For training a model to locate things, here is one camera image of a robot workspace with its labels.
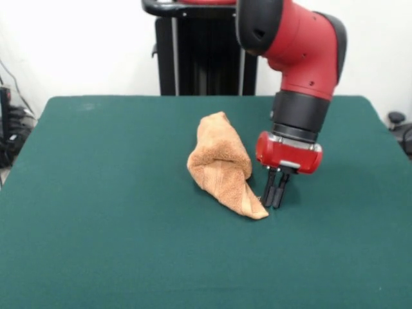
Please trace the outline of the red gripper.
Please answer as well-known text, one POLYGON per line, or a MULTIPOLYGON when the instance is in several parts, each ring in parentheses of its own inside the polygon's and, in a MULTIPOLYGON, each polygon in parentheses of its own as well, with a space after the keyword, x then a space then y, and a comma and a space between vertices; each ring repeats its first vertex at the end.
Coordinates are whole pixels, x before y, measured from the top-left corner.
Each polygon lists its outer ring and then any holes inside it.
POLYGON ((296 170, 297 173, 312 174, 323 159, 323 149, 319 144, 300 142, 274 135, 268 131, 259 135, 255 152, 257 161, 270 167, 261 202, 263 206, 272 204, 273 208, 280 208, 286 185, 290 179, 290 174, 283 173, 276 188, 277 169, 275 168, 288 167, 296 170))

